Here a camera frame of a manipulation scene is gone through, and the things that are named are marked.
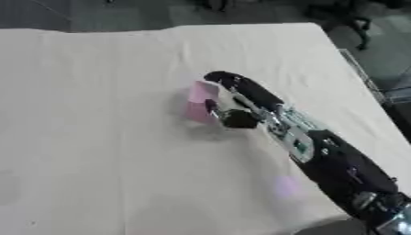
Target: robotic arm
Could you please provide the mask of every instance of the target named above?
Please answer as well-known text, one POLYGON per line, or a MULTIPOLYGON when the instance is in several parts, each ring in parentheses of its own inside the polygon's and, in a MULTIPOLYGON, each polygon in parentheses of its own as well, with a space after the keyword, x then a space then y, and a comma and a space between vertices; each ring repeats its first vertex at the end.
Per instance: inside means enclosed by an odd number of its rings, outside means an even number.
POLYGON ((205 76, 221 84, 246 110, 222 110, 206 100, 207 111, 224 126, 254 129, 263 125, 290 152, 295 164, 319 189, 350 216, 375 234, 411 235, 411 198, 395 179, 345 140, 322 129, 303 114, 284 105, 264 87, 234 73, 205 76))

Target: office chair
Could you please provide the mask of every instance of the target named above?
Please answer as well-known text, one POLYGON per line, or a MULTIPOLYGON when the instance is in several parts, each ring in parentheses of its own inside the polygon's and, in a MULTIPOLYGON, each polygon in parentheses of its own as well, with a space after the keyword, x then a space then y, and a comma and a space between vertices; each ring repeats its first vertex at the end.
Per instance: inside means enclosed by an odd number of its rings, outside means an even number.
MULTIPOLYGON (((404 0, 370 0, 383 4, 391 9, 401 8, 404 0)), ((332 5, 310 5, 305 14, 313 17, 316 12, 325 13, 331 16, 331 19, 323 25, 326 32, 331 31, 337 26, 344 25, 352 28, 361 38, 361 44, 357 46, 358 50, 366 50, 370 42, 370 36, 367 30, 370 29, 371 20, 360 15, 361 6, 365 4, 363 0, 337 0, 332 5)))

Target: white cloth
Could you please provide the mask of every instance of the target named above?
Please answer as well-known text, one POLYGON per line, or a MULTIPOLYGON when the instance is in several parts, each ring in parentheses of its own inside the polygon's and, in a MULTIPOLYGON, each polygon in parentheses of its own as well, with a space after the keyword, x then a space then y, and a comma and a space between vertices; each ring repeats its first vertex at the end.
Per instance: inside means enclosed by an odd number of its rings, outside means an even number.
POLYGON ((279 234, 344 216, 261 129, 184 119, 215 70, 262 83, 411 193, 407 142, 315 25, 9 29, 0 51, 2 234, 279 234))

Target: cable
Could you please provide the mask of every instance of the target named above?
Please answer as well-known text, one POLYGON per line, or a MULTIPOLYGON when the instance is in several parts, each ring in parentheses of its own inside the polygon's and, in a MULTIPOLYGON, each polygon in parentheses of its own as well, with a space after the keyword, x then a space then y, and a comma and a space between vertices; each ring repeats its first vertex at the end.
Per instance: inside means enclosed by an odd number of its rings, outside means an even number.
POLYGON ((406 89, 411 89, 410 86, 404 86, 404 87, 397 87, 397 88, 391 88, 391 89, 371 89, 374 92, 381 92, 381 93, 388 93, 388 92, 394 92, 394 91, 400 91, 400 90, 406 90, 406 89))
POLYGON ((43 2, 40 2, 40 1, 38 1, 38 0, 28 0, 28 1, 30 1, 30 2, 32 2, 32 3, 35 3, 35 4, 37 4, 37 5, 40 5, 40 6, 44 7, 45 9, 48 9, 50 12, 58 15, 59 17, 62 17, 62 18, 64 18, 65 20, 67 20, 67 21, 69 21, 69 22, 72 22, 72 19, 71 19, 69 16, 63 14, 62 12, 60 12, 60 11, 58 11, 58 10, 56 10, 56 9, 53 9, 53 8, 50 7, 50 6, 47 6, 47 5, 46 5, 45 3, 43 3, 43 2))
MULTIPOLYGON (((400 78, 404 77, 405 74, 407 74, 410 70, 411 70, 411 65, 408 66, 402 73, 400 73, 399 77, 400 78)), ((403 87, 390 88, 390 89, 371 89, 371 90, 374 91, 374 92, 388 93, 388 92, 394 92, 394 91, 400 91, 400 90, 406 90, 406 89, 411 89, 411 85, 403 86, 403 87)))

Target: pink object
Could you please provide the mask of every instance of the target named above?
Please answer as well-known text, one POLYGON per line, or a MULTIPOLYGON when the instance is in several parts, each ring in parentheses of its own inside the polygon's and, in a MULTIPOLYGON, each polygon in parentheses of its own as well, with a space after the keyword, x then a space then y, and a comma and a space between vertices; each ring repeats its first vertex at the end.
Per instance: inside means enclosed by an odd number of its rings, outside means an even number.
POLYGON ((275 180, 274 193, 283 199, 293 199, 300 195, 298 183, 291 176, 279 176, 275 180))
POLYGON ((210 124, 215 120, 207 111, 204 102, 206 99, 218 99, 218 86, 197 81, 190 89, 186 116, 193 121, 210 124))

